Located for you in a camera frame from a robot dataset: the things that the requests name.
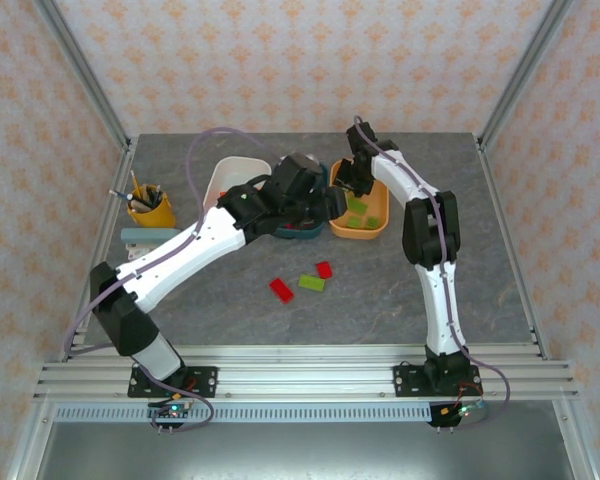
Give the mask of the teal plastic container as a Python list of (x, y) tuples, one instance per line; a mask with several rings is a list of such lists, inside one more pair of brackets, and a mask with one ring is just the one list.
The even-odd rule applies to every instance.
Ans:
[[(320, 168), (321, 168), (321, 176), (319, 179), (316, 180), (315, 185), (314, 185), (315, 188), (324, 187), (328, 182), (328, 172), (327, 172), (326, 166), (323, 163), (321, 163)], [(291, 231), (291, 230), (285, 229), (285, 226), (282, 226), (282, 227), (279, 227), (273, 233), (273, 236), (276, 238), (285, 239), (285, 240), (292, 240), (292, 239), (311, 240), (320, 235), (320, 233), (324, 229), (324, 226), (325, 226), (324, 222), (317, 223), (316, 221), (314, 221), (314, 223), (310, 226), (304, 226), (304, 230), (302, 230), (302, 231)]]

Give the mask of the orange plastic container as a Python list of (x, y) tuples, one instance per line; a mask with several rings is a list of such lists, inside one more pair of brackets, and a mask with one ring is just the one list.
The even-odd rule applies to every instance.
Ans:
[[(353, 197), (354, 193), (350, 190), (346, 190), (346, 196)], [(359, 198), (361, 201), (368, 204), (368, 210), (365, 215), (357, 215), (350, 212), (348, 209), (346, 213), (336, 219), (330, 220), (329, 226), (331, 231), (338, 237), (352, 239), (352, 240), (373, 240), (377, 238), (383, 230), (387, 227), (390, 217), (390, 194), (389, 190), (381, 182), (375, 181), (371, 193), (364, 195)], [(363, 225), (361, 229), (350, 229), (346, 227), (347, 220), (350, 216), (357, 215), (363, 218)], [(366, 229), (364, 227), (365, 219), (368, 216), (377, 217), (380, 220), (380, 226), (375, 230)]]

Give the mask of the white plastic container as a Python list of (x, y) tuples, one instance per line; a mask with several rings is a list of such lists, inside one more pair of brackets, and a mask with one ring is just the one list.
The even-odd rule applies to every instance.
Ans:
[(205, 210), (214, 207), (222, 193), (231, 187), (247, 183), (259, 175), (270, 175), (271, 166), (264, 160), (229, 156), (220, 160), (211, 175), (203, 200)]

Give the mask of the black marker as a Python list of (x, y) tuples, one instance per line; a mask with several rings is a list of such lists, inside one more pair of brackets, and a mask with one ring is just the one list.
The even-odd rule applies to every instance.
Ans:
[(153, 210), (161, 203), (162, 192), (156, 185), (145, 184), (139, 187), (139, 198), (150, 210)]

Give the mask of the yellow pencil cup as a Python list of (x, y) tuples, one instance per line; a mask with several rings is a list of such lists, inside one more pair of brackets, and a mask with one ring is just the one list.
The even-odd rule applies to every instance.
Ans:
[(130, 203), (127, 204), (127, 213), (131, 219), (140, 227), (146, 228), (174, 228), (176, 226), (176, 217), (173, 212), (170, 200), (166, 192), (159, 185), (156, 185), (162, 192), (162, 201), (157, 208), (150, 210), (140, 198), (139, 207), (136, 208)]

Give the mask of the grey eraser block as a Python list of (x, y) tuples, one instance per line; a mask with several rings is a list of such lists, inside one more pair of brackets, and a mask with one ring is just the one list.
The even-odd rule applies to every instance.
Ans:
[(162, 244), (179, 233), (175, 228), (123, 228), (120, 238), (125, 244)]

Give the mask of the aluminium base beam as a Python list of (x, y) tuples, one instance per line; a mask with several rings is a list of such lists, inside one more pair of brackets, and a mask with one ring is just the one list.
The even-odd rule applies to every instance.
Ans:
[[(191, 365), (219, 369), (219, 402), (393, 402), (392, 369), (421, 364), (418, 345), (182, 346)], [(484, 396), (497, 401), (577, 399), (581, 390), (564, 360), (543, 360), (533, 343), (478, 345)], [(43, 365), (34, 396), (49, 401), (121, 401), (130, 360), (113, 349)]]

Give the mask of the small circuit board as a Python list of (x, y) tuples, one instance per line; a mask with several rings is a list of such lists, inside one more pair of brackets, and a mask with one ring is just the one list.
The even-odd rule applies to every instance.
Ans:
[(184, 419), (189, 415), (189, 407), (184, 403), (166, 404), (152, 409), (156, 418)]
[(446, 417), (451, 416), (459, 416), (466, 417), (469, 416), (473, 411), (482, 409), (484, 407), (483, 401), (478, 401), (470, 404), (452, 404), (451, 406), (443, 406), (440, 410), (440, 414)]

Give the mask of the grey metal panel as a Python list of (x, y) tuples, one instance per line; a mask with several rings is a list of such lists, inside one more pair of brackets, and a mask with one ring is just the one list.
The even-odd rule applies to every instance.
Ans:
[(54, 426), (37, 480), (574, 480), (559, 433), (503, 421), (437, 434), (423, 424)]

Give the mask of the aluminium table side rail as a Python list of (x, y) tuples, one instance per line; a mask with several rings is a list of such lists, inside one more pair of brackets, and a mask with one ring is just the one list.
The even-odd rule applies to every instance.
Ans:
[[(137, 140), (138, 138), (132, 138), (130, 144), (123, 147), (116, 170), (112, 176), (109, 186), (107, 187), (107, 191), (122, 190), (127, 185), (127, 180), (135, 155)], [(69, 328), (64, 334), (58, 356), (59, 361), (66, 361), (69, 358), (69, 355), (65, 351), (65, 344), (67, 342), (69, 342), (71, 347), (77, 346), (78, 348), (80, 348), (84, 343), (84, 338), (86, 336), (86, 332), (88, 331), (91, 312), (88, 312), (85, 316), (83, 316), (82, 321), (77, 325), (74, 325), (75, 318), (80, 317), (82, 310), (85, 309), (90, 303), (89, 273), (93, 267), (105, 260), (107, 257), (119, 210), (119, 201), (116, 200), (112, 194), (106, 193), (105, 203), (97, 230), (96, 241), (88, 266), (86, 267), (84, 286), (77, 301), (76, 312), (69, 321)]]
[(509, 228), (509, 222), (506, 217), (504, 203), (498, 190), (494, 169), (490, 165), (486, 148), (479, 141), (476, 141), (476, 149), (489, 188), (496, 216), (498, 218), (501, 233), (508, 253), (517, 289), (521, 298), (525, 318), (529, 326), (531, 337), (537, 344), (539, 355), (542, 357), (542, 359), (551, 360), (552, 355), (550, 348), (547, 344), (546, 335), (543, 331), (542, 325), (538, 321), (536, 309), (533, 304), (532, 295), (529, 289), (527, 288), (527, 283), (524, 276), (524, 272), (521, 267), (520, 258), (516, 250), (513, 237), (511, 235), (511, 229)]

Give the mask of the aluminium frame post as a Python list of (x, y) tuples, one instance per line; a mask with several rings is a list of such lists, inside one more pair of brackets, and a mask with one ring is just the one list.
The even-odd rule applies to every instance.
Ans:
[(574, 0), (551, 0), (549, 8), (514, 69), (482, 133), (476, 137), (481, 152), (485, 152), (496, 139), (573, 2)]
[(83, 49), (73, 34), (56, 0), (32, 0), (50, 32), (57, 40), (65, 59), (91, 100), (105, 128), (116, 144), (127, 149), (131, 139), (113, 109), (101, 83), (91, 68)]

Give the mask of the aluminium lower frame bar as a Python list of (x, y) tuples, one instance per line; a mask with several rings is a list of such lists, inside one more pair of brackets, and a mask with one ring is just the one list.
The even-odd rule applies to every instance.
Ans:
[(16, 445), (7, 480), (36, 480), (54, 424), (54, 402), (33, 403)]
[(567, 453), (574, 480), (599, 480), (597, 467), (589, 452), (582, 412), (577, 401), (553, 400), (552, 406)]

